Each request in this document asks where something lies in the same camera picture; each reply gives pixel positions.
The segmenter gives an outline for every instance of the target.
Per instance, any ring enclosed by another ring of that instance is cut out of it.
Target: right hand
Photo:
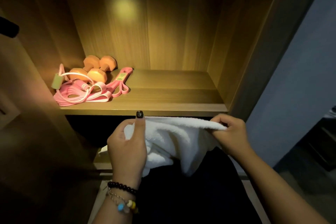
[[[212,135],[219,141],[223,150],[231,155],[234,159],[254,154],[254,150],[247,140],[245,122],[241,119],[234,118],[230,115],[219,114],[211,121],[227,124],[226,130],[214,130]]]

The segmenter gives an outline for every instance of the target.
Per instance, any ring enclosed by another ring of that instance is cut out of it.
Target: gray wall
[[[336,0],[314,0],[247,120],[252,147],[274,166],[333,105]]]

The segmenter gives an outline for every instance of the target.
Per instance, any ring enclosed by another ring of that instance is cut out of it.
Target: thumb
[[[145,138],[145,117],[142,111],[136,112],[135,124],[134,124],[134,132],[132,135],[132,139],[144,139]]]

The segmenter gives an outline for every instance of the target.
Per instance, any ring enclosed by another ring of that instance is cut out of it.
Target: orange dumbbell
[[[73,69],[70,70],[70,72],[87,75],[88,71],[90,71],[91,69],[100,68],[99,58],[96,57],[96,56],[93,56],[93,55],[87,56],[85,58],[85,60],[83,61],[83,63],[84,63],[83,68],[73,68]],[[69,77],[70,77],[71,80],[80,79],[84,82],[89,81],[88,78],[86,78],[84,76],[77,75],[77,74],[70,74]]]
[[[93,68],[88,73],[87,76],[90,77],[94,82],[107,81],[106,71],[112,71],[116,68],[117,62],[111,56],[104,56],[100,59],[100,69]]]

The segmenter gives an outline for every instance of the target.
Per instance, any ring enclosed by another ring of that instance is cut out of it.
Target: black nail polish
[[[144,113],[142,111],[137,111],[136,112],[136,117],[141,119],[141,118],[144,117]]]

